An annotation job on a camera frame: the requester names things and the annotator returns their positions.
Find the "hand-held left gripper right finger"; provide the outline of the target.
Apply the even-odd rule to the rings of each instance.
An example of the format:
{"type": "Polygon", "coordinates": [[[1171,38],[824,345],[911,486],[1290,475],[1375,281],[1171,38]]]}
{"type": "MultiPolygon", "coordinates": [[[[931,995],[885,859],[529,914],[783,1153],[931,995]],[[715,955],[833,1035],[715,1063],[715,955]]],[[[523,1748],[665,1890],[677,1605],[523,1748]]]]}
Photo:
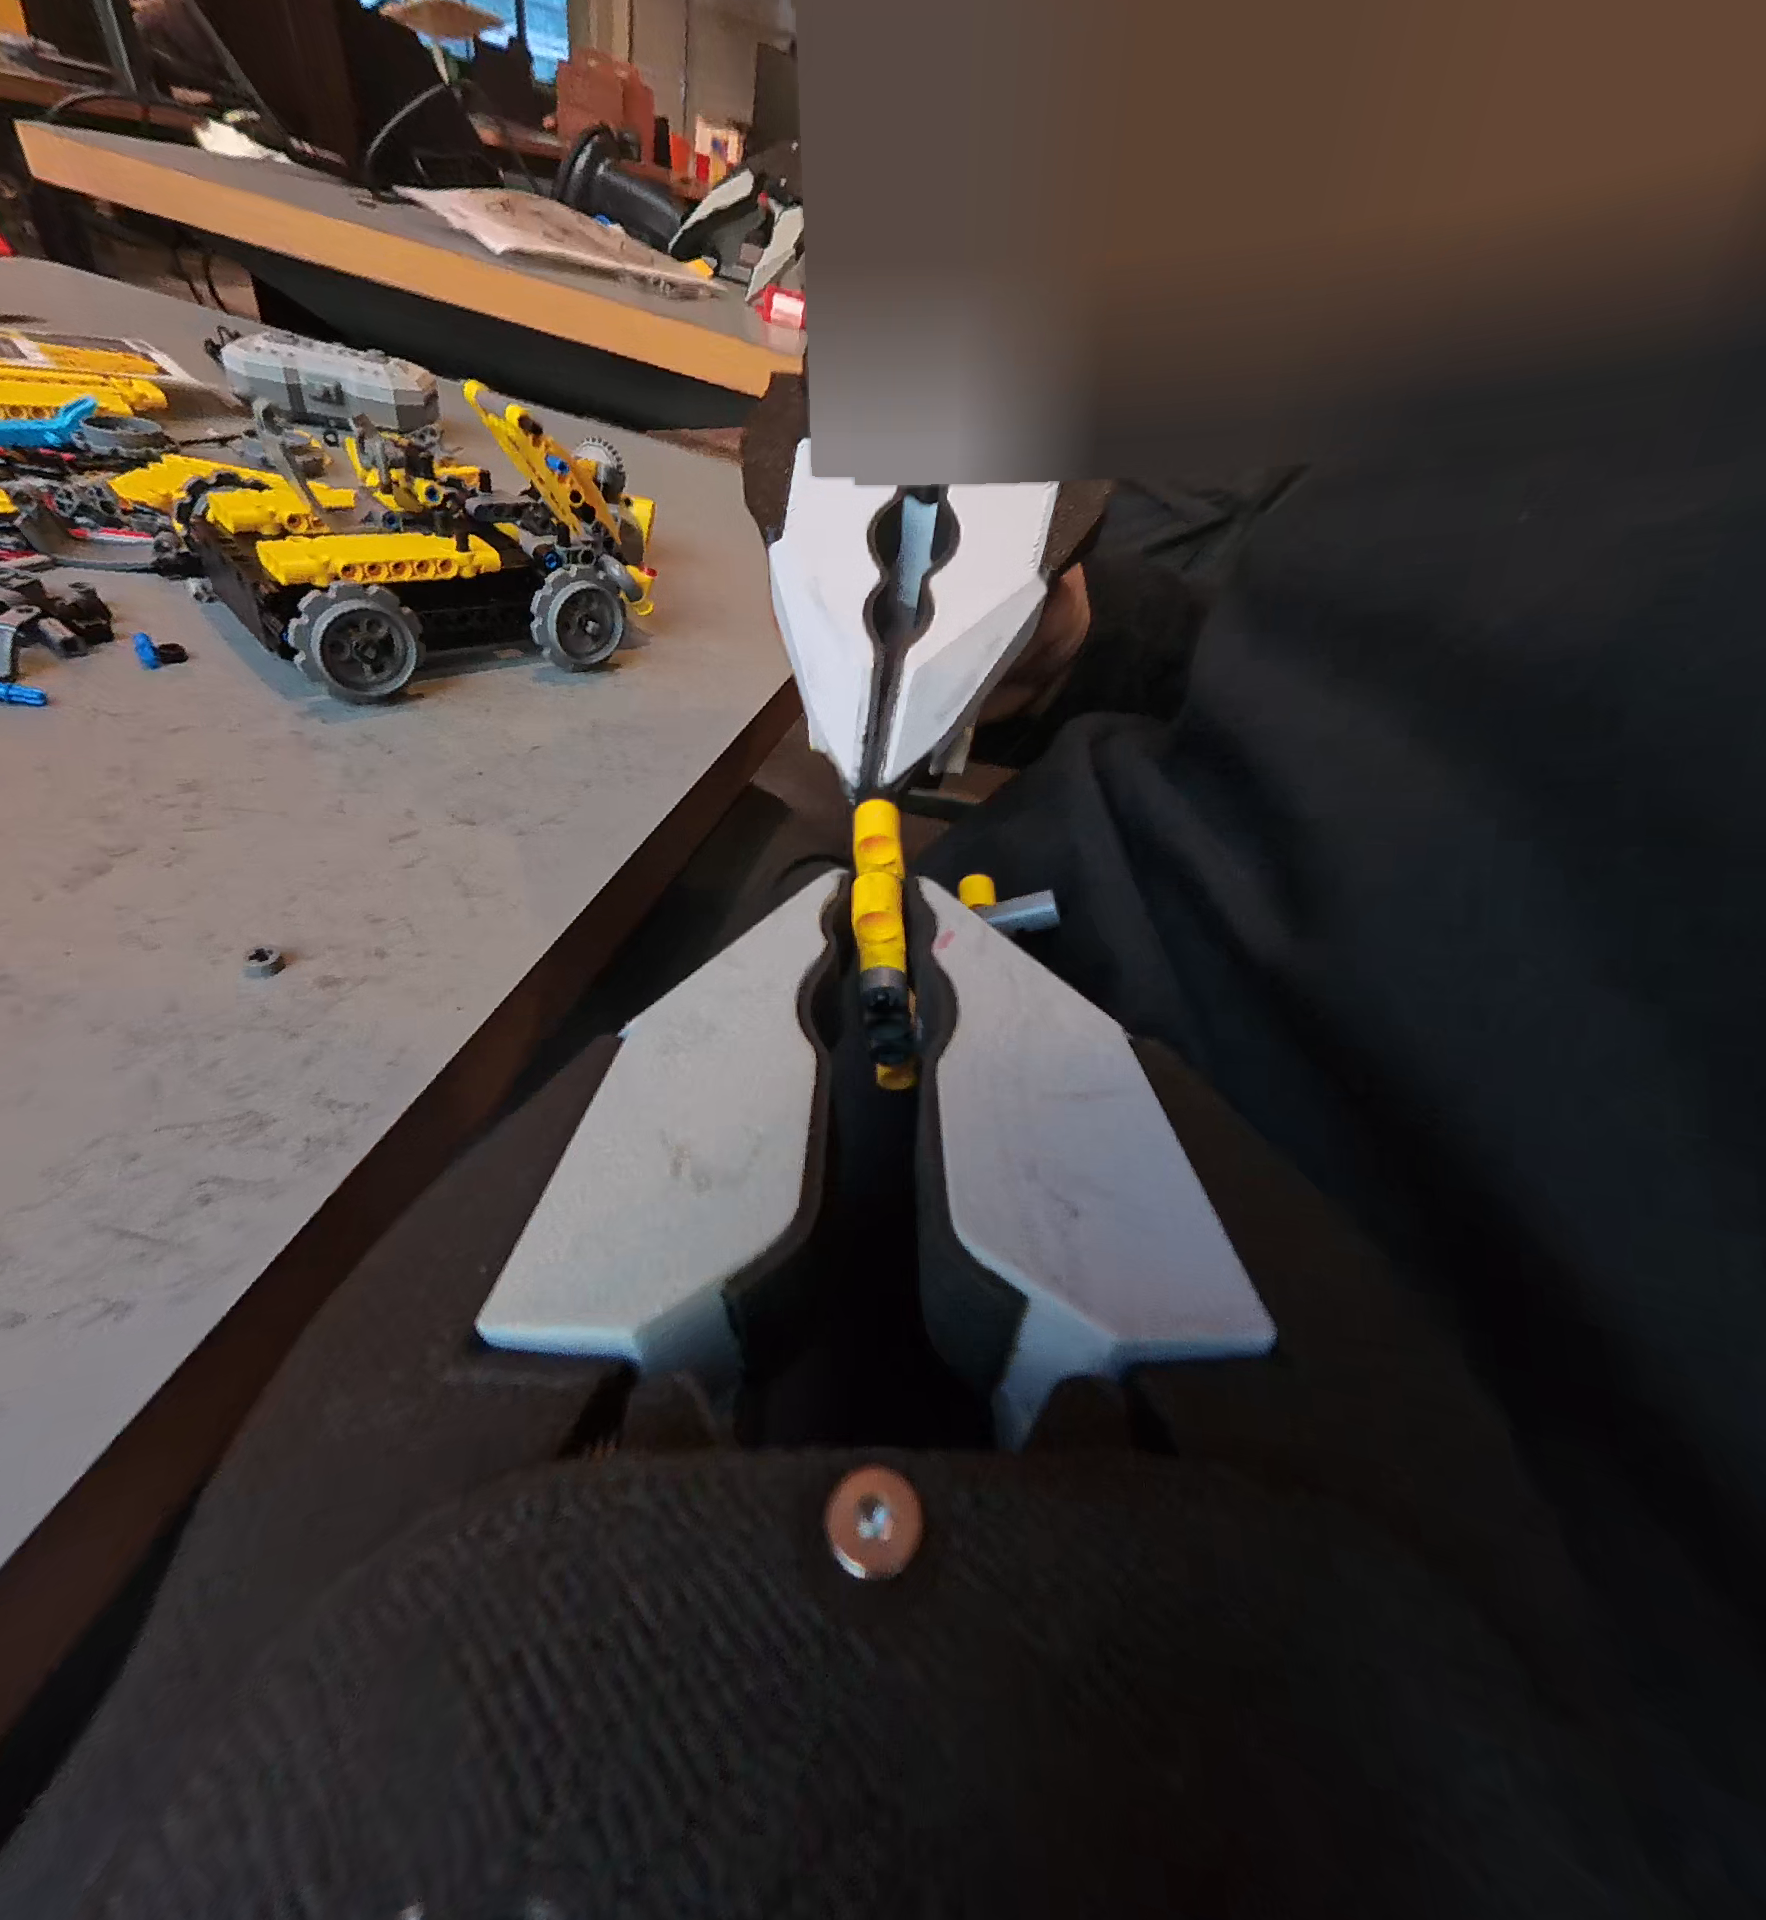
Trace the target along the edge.
{"type": "Polygon", "coordinates": [[[932,881],[923,1311],[1003,1447],[1064,1382],[1266,1358],[1279,1327],[1128,1033],[932,881]]]}

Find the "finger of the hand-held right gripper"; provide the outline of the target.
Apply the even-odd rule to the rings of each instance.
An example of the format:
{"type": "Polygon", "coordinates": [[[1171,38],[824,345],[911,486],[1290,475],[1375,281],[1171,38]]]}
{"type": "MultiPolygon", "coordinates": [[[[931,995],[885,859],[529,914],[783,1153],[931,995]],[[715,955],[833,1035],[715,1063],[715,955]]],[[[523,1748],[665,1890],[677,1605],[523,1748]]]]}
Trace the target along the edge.
{"type": "Polygon", "coordinates": [[[879,528],[897,506],[889,486],[816,475],[813,439],[803,437],[781,532],[767,547],[772,604],[810,744],[849,798],[869,784],[884,672],[873,604],[888,573],[879,528]]]}
{"type": "Polygon", "coordinates": [[[896,522],[879,788],[902,788],[949,750],[1044,603],[1044,547],[1061,486],[917,488],[896,522]]]}

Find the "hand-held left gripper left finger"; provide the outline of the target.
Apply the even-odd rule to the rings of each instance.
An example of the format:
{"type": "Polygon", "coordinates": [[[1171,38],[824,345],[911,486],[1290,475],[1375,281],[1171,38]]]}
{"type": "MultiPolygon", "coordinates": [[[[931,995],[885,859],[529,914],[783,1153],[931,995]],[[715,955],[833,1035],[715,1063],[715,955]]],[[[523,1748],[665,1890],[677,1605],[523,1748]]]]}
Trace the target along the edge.
{"type": "Polygon", "coordinates": [[[840,894],[839,873],[813,880],[623,1029],[475,1318],[487,1348],[743,1373],[729,1289],[813,1209],[824,1050],[807,995],[840,894]]]}

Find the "yellow grey toy brick assembly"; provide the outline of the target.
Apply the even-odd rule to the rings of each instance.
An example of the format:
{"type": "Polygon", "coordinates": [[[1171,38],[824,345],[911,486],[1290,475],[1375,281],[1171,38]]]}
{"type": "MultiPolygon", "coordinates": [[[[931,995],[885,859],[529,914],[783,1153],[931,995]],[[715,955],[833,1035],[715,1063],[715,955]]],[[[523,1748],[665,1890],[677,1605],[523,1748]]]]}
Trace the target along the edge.
{"type": "Polygon", "coordinates": [[[910,878],[885,800],[858,805],[853,852],[860,1038],[879,1113],[908,1115],[928,1084],[953,1144],[1002,1140],[1029,1176],[1142,1087],[1130,1040],[1017,945],[1061,927],[1055,891],[978,899],[910,878]]]}

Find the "person's right hand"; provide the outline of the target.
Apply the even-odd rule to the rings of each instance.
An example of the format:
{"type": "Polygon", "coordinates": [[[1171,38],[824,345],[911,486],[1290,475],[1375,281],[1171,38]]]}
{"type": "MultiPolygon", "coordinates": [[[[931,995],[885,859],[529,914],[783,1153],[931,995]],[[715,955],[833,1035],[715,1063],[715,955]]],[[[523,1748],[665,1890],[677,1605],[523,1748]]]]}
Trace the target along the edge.
{"type": "Polygon", "coordinates": [[[971,758],[1017,767],[1063,725],[1063,702],[1092,635],[1087,565],[1064,568],[1050,584],[1039,623],[979,709],[971,758]]]}

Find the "white printed paper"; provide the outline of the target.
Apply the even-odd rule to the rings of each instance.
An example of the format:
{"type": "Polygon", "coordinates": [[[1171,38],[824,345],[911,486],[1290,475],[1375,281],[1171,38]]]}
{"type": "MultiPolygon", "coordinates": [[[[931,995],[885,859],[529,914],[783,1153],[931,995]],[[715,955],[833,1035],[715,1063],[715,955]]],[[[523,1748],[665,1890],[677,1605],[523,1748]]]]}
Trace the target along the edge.
{"type": "Polygon", "coordinates": [[[704,266],[675,260],[626,228],[525,189],[400,185],[396,193],[497,256],[568,265],[675,302],[700,302],[718,294],[704,266]]]}

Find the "yellow black toy vehicle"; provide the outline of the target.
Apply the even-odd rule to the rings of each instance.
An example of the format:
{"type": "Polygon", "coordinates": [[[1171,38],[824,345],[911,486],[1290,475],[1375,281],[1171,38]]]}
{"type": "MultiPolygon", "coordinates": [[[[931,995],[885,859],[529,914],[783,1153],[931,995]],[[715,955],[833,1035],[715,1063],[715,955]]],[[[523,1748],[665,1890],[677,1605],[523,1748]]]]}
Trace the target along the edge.
{"type": "Polygon", "coordinates": [[[656,610],[656,499],[609,439],[568,445],[471,379],[495,457],[472,466],[416,362],[273,327],[224,330],[205,355],[267,464],[181,482],[178,539],[264,651],[336,701],[392,704],[441,656],[592,672],[656,610]]]}

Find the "pile of loose toy parts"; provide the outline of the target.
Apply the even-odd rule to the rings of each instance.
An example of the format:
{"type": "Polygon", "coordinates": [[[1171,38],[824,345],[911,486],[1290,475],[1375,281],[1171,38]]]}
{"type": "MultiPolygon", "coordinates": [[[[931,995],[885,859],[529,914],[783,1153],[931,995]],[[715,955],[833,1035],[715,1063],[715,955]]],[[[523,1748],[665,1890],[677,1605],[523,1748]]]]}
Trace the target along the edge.
{"type": "Polygon", "coordinates": [[[211,473],[184,420],[224,423],[224,403],[148,343],[0,319],[0,682],[116,640],[99,579],[209,586],[180,526],[211,473]]]}

